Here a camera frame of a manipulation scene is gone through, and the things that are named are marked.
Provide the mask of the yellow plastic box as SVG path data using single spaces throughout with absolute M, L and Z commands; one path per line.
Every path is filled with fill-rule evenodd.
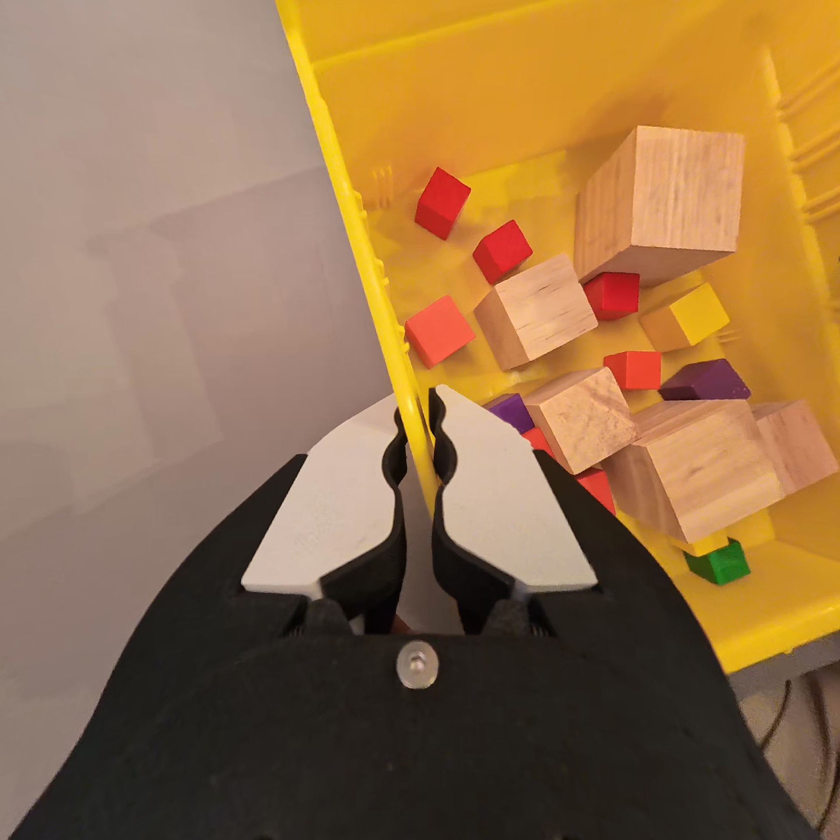
M 726 355 L 759 403 L 805 399 L 838 452 L 838 2 L 278 2 L 428 509 L 427 391 L 476 402 L 643 348 L 625 318 L 505 373 L 482 336 L 427 371 L 404 321 L 488 285 L 472 253 L 514 219 L 572 254 L 581 186 L 638 124 L 743 134 L 730 317 L 665 369 Z

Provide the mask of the pile of plain wooden cubes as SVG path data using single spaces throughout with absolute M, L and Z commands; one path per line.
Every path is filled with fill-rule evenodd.
M 583 185 L 574 264 L 497 283 L 474 310 L 561 465 L 604 468 L 618 506 L 717 546 L 777 501 L 825 527 L 838 374 L 787 234 L 738 133 L 637 126 Z

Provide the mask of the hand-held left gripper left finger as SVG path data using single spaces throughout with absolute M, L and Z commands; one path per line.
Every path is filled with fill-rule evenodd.
M 407 565 L 406 444 L 389 395 L 312 446 L 242 587 L 331 600 L 363 633 L 390 634 Z

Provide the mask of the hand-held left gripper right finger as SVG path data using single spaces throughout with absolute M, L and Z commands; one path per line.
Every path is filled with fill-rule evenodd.
M 428 392 L 434 437 L 433 569 L 478 635 L 499 602 L 587 592 L 598 580 L 519 431 L 448 385 Z

